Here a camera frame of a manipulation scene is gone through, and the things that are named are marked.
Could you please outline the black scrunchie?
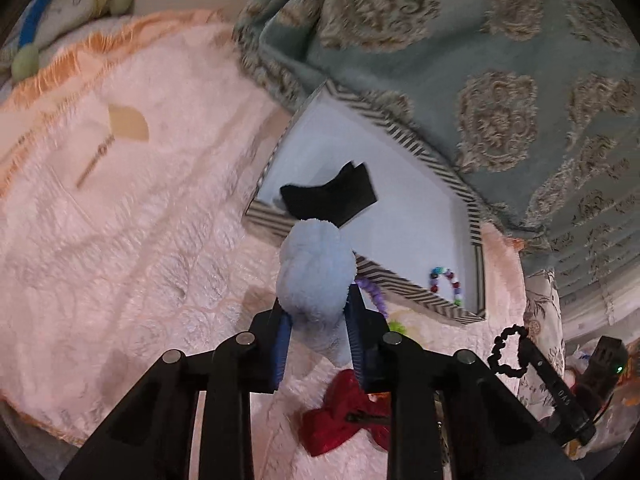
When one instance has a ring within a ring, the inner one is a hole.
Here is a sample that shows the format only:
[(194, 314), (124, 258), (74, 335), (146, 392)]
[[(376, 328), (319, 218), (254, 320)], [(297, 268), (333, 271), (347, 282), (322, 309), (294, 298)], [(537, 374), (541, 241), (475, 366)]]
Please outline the black scrunchie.
[(528, 363), (520, 356), (518, 346), (528, 337), (528, 329), (524, 325), (513, 324), (504, 328), (495, 336), (487, 364), (496, 375), (507, 378), (523, 378)]

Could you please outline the red velvet hair bow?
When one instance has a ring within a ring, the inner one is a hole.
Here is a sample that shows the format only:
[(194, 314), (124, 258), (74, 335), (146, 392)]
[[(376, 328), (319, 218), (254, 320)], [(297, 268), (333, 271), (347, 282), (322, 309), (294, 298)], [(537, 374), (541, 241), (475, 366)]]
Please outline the red velvet hair bow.
[(326, 389), (320, 408), (302, 415), (299, 440), (316, 457), (366, 430), (379, 448), (388, 451), (391, 411), (388, 393), (366, 393), (353, 370), (341, 370)]

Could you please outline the light blue fluffy scrunchie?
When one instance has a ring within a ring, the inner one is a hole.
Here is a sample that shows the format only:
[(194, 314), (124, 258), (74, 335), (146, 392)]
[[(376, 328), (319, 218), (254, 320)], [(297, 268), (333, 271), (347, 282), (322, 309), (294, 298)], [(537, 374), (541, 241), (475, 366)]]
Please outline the light blue fluffy scrunchie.
[(333, 365), (347, 365), (344, 307), (357, 274), (352, 246), (333, 223), (302, 220), (282, 243), (279, 260), (276, 294), (294, 338)]

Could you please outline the floral beige pillow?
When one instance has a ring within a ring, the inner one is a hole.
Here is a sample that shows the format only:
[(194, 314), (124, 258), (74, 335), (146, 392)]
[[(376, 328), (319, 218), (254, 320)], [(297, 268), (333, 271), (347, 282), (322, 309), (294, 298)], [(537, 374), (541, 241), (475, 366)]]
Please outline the floral beige pillow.
[[(563, 376), (565, 341), (554, 271), (542, 270), (526, 278), (525, 292), (524, 326), (528, 336), (555, 371)], [(553, 413), (552, 396), (531, 366), (518, 384), (518, 400), (538, 420)]]

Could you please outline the striped black white tray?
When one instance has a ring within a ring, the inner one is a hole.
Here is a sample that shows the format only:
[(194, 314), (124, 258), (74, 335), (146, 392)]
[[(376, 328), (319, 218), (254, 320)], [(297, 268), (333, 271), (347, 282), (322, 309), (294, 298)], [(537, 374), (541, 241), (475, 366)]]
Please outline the striped black white tray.
[(480, 207), (409, 128), (326, 81), (294, 115), (259, 177), (245, 218), (275, 238), (295, 220), (286, 184), (322, 185), (365, 164), (378, 201), (343, 227), (358, 272), (420, 312), (466, 325), (486, 316)]

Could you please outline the black velvet hair accessory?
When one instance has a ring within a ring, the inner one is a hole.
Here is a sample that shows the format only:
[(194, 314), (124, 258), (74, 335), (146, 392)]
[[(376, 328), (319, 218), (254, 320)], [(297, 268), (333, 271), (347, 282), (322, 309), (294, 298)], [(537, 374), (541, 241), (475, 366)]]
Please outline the black velvet hair accessory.
[(327, 221), (338, 228), (378, 201), (367, 166), (355, 166), (353, 162), (325, 184), (287, 184), (280, 187), (280, 195), (293, 218)]

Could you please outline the pink quilted bedspread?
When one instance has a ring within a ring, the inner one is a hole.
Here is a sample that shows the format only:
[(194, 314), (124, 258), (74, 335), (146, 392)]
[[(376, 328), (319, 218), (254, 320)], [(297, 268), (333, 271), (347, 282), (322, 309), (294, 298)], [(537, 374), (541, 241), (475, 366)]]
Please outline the pink quilted bedspread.
[[(99, 21), (16, 84), (1, 103), (2, 401), (79, 448), (165, 351), (213, 350), (269, 309), (286, 237), (245, 211), (294, 115), (209, 10)], [(428, 350), (488, 356), (523, 317), (518, 250), (482, 214), (480, 235), (483, 321), (390, 296)]]

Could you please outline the teal damask blanket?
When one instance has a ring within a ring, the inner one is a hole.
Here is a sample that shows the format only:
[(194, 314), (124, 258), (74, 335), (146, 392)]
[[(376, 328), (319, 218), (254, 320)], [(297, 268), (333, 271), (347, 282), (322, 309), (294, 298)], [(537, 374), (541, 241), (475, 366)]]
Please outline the teal damask blanket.
[(639, 265), (639, 43), (612, 0), (250, 0), (244, 70), (411, 128), (569, 304)]

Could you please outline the embroidered cream cushion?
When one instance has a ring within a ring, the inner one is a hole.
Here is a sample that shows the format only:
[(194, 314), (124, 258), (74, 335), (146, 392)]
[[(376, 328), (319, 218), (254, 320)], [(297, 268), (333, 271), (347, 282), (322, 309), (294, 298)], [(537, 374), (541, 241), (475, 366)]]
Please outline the embroidered cream cushion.
[(1, 80), (21, 82), (38, 72), (40, 52), (105, 15), (122, 16), (134, 0), (29, 0), (1, 43)]

